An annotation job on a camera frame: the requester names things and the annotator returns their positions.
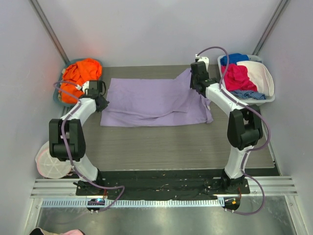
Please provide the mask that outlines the lavender t-shirt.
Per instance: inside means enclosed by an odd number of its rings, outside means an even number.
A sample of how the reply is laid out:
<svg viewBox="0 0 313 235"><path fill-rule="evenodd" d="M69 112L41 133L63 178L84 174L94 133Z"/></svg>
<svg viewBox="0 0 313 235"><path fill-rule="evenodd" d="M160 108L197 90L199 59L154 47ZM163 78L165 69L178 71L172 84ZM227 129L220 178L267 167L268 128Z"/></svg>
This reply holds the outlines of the lavender t-shirt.
<svg viewBox="0 0 313 235"><path fill-rule="evenodd" d="M181 126L213 121L210 100L190 88L191 71L175 79L113 78L100 124L108 127Z"/></svg>

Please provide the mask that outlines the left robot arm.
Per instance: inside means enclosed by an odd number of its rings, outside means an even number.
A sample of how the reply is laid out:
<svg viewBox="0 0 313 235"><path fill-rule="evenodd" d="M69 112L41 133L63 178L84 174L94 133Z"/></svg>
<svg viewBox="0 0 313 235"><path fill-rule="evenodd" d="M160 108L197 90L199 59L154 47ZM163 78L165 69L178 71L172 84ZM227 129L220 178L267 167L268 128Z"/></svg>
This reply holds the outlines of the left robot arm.
<svg viewBox="0 0 313 235"><path fill-rule="evenodd" d="M76 104L61 118L49 122L50 155L70 164L83 183L80 187L87 187L93 195L100 195L106 187L99 169L86 155L83 125L91 114L107 108L109 102L104 97L107 86L102 80L91 80L82 86L73 82L57 81L53 86L73 97Z"/></svg>

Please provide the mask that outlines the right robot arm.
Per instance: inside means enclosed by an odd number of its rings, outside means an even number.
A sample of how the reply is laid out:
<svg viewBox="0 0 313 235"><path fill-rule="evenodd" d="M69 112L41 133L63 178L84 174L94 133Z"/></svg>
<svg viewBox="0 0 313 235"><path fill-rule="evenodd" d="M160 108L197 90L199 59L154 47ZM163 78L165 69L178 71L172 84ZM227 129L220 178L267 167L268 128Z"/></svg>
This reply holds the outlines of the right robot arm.
<svg viewBox="0 0 313 235"><path fill-rule="evenodd" d="M203 59L191 64L190 88L215 103L228 116L227 138L231 150L219 188L233 193L244 184L246 161L263 136L260 109L256 105L240 104L217 81L210 79Z"/></svg>

